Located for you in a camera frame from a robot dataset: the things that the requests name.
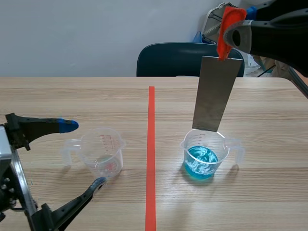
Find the measuring cup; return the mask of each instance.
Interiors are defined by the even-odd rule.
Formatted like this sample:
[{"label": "measuring cup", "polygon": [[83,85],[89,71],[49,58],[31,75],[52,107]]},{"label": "measuring cup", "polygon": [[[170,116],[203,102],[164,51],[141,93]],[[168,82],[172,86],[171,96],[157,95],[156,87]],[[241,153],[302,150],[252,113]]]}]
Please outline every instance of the measuring cup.
[{"label": "measuring cup", "polygon": [[180,144],[184,150],[184,167],[194,178],[212,177],[230,151],[236,151],[235,162],[243,161],[245,149],[238,139],[226,139],[219,132],[193,129]]},{"label": "measuring cup", "polygon": [[60,153],[67,166],[72,165],[71,153],[76,152],[95,177],[114,177],[123,167],[122,149],[125,146],[117,131],[97,128],[81,139],[67,140]]}]

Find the orange gripper pad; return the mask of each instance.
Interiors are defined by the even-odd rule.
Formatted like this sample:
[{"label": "orange gripper pad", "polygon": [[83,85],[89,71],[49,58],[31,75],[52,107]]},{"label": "orange gripper pad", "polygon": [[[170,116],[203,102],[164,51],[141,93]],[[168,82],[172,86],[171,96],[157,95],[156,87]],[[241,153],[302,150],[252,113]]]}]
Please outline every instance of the orange gripper pad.
[{"label": "orange gripper pad", "polygon": [[220,27],[220,35],[218,39],[218,45],[217,45],[217,53],[219,55],[218,60],[224,61],[232,47],[229,46],[224,40],[223,35],[225,31],[234,23],[237,23],[239,21],[245,20],[247,16],[247,11],[243,8],[236,8],[232,6],[227,6],[225,13],[222,18],[221,27]]}]

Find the blue liquid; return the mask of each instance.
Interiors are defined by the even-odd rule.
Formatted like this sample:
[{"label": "blue liquid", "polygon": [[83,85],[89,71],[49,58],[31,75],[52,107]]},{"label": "blue liquid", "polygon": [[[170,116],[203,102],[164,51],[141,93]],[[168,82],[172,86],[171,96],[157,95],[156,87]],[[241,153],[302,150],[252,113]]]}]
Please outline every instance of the blue liquid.
[{"label": "blue liquid", "polygon": [[[209,163],[218,161],[218,158],[215,153],[208,148],[196,146],[190,148],[188,151],[193,157],[197,158],[198,160]],[[191,175],[192,177],[197,179],[207,179],[214,175],[216,169],[219,167],[219,164],[203,164],[188,156],[184,160],[184,167],[189,173],[189,175]]]}]

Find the metal scraper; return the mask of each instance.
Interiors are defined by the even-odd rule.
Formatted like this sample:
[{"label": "metal scraper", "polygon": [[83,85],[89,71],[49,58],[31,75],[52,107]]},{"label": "metal scraper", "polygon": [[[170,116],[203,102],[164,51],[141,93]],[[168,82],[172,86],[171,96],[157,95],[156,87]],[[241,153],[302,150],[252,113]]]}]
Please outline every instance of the metal scraper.
[{"label": "metal scraper", "polygon": [[218,130],[241,64],[241,59],[202,57],[192,128]]}]

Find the white wall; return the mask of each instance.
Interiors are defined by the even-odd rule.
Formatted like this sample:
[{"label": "white wall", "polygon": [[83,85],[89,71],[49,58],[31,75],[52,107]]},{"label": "white wall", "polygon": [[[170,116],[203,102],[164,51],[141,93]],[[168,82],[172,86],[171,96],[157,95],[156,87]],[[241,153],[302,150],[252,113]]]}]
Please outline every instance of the white wall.
[{"label": "white wall", "polygon": [[145,46],[192,41],[221,2],[2,0],[0,77],[134,76]]}]

